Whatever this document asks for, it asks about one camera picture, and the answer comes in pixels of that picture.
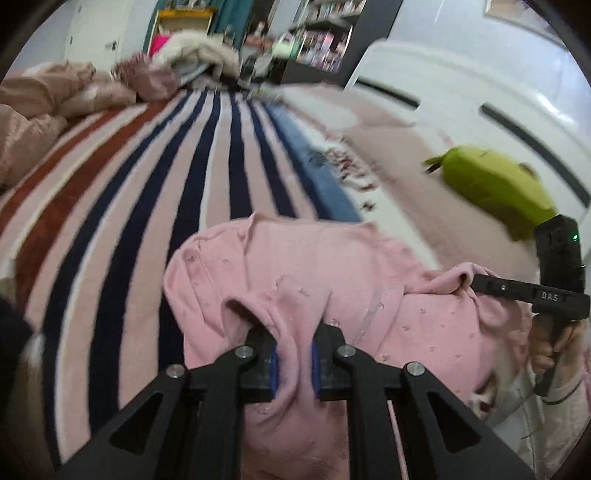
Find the white sleeve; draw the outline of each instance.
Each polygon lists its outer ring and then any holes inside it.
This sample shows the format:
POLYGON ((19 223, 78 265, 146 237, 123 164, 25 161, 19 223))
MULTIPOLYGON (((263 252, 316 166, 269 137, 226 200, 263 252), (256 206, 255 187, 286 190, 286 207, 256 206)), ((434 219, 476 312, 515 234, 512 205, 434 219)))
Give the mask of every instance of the white sleeve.
POLYGON ((542 399, 544 424, 541 436, 545 444, 543 462, 547 478, 562 465, 589 421, 591 409, 583 376, 581 370, 566 385, 552 389, 542 399))

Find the navy blue stripe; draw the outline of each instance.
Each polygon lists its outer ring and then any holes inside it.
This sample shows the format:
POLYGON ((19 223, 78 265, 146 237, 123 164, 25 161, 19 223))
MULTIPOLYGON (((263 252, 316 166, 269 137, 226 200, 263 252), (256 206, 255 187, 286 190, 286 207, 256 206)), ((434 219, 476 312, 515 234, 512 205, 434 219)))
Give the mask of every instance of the navy blue stripe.
POLYGON ((271 123, 273 124, 273 127, 275 128, 275 131, 277 132, 277 137, 279 138, 279 140, 281 141, 281 143, 283 144, 283 146, 285 148, 285 151, 287 152, 287 156, 289 157, 289 159, 291 161, 291 165, 295 171, 295 174, 300 179, 300 183, 301 183, 302 187, 304 188, 306 195, 308 196, 308 198, 312 202, 312 205, 314 206, 314 209, 316 210, 316 215, 321 220, 332 220, 328 209, 325 207, 324 203, 320 199, 320 195, 316 191, 316 186, 314 185, 314 182, 310 179, 310 177, 306 173, 305 169, 300 164, 297 154, 294 152, 292 145, 285 137, 285 133, 283 132, 281 127, 278 125, 275 117, 269 111, 267 104, 265 102, 263 102, 262 105, 265 108, 265 110, 267 111, 267 115, 269 116, 269 119, 271 120, 271 123))
POLYGON ((119 411, 119 357, 129 286, 139 248, 178 149, 199 117, 203 92, 189 117, 166 145, 121 232, 100 292, 90 347, 88 411, 90 433, 96 434, 119 411))
MULTIPOLYGON (((205 189, 205 175, 209 155, 212 150, 213 138, 217 123, 220 118, 220 97, 216 94, 213 98, 212 114, 209 117, 201 139, 189 168, 187 181, 185 182, 183 195, 178 204, 177 217, 174 221, 173 233, 168 246, 167 263, 173 253, 191 235, 199 230, 201 202, 205 189)), ((183 364, 183 335, 170 310, 168 301, 162 295, 160 303, 160 334, 158 336, 158 363, 160 369, 171 364, 183 364)))
POLYGON ((261 161, 265 168, 265 173, 267 174, 267 180, 269 181, 269 187, 271 188, 271 194, 273 195, 273 201, 275 202, 277 213, 282 216, 296 218, 296 211, 291 204, 290 196, 287 193, 285 185, 283 185, 283 181, 279 175, 279 171, 277 170, 277 163, 275 162, 271 147, 269 147, 269 143, 267 142, 265 132, 262 129, 261 120, 252 106, 252 102, 247 102, 247 104, 248 108, 251 110, 252 124, 254 126, 256 139, 261 147, 261 161))
POLYGON ((236 96, 230 94, 232 124, 230 126, 230 154, 228 158, 228 181, 230 184, 230 218, 247 218, 252 215, 251 194, 244 169, 244 140, 242 118, 236 96))
POLYGON ((90 241, 96 233, 103 215, 109 208, 111 201, 119 192, 129 173, 142 158, 146 149, 164 130, 164 128, 184 108, 188 96, 181 100, 174 110, 146 137, 135 151, 125 160, 118 172, 110 180, 100 197, 93 205, 76 238, 61 263, 51 294, 47 302, 47 310, 43 321, 43 334, 45 337, 45 348, 43 351, 43 400, 46 423, 46 437, 54 464, 60 465, 61 459, 56 439, 55 424, 55 384, 56 384, 56 362, 57 350, 60 344, 61 329, 64 313, 66 311, 74 279, 82 263, 90 241))

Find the green stuffed toy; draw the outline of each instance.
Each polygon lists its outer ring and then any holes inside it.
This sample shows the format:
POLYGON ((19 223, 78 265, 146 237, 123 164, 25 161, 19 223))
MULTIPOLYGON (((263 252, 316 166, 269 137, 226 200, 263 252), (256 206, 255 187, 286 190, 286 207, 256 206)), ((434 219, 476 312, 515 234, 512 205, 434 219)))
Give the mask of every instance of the green stuffed toy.
POLYGON ((529 240, 534 228, 557 214, 536 173, 493 150, 463 146, 424 162, 443 167, 445 182, 466 200, 503 222, 513 240, 529 240))

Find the finger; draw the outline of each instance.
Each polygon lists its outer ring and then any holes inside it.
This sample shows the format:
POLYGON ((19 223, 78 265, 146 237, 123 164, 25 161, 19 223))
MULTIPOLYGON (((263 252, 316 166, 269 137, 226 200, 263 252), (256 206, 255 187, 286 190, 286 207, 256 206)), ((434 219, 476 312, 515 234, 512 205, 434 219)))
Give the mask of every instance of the finger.
POLYGON ((531 328, 531 336, 539 340, 548 340, 550 329, 552 328, 552 318, 548 315, 538 314, 534 318, 531 328))
POLYGON ((571 325, 562 330, 560 337, 558 337, 558 341, 554 344, 555 352, 561 352, 564 350, 564 348, 570 343, 570 338, 573 334, 573 331, 574 327, 571 325))
POLYGON ((542 355, 552 356, 554 349, 548 342, 534 341, 530 343, 530 356, 542 355))
POLYGON ((536 375, 541 375, 554 366, 554 361, 547 356, 536 355, 531 359, 531 368, 536 375))

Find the pink sweater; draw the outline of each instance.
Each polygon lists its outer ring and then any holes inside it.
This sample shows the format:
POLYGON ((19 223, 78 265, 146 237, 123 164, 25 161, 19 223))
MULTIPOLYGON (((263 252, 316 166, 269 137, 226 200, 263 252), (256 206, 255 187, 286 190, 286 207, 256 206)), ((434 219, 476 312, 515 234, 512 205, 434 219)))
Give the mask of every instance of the pink sweater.
POLYGON ((316 401, 311 384, 317 325, 339 326, 380 362, 421 361, 465 401, 491 373, 502 342, 523 366, 531 324, 518 303, 477 296, 476 273, 491 274, 469 263, 426 270, 370 223, 254 214, 187 240, 164 284, 189 368, 243 342, 253 318, 277 340, 280 386, 270 404, 246 408, 244 473, 344 479, 345 407, 316 401))

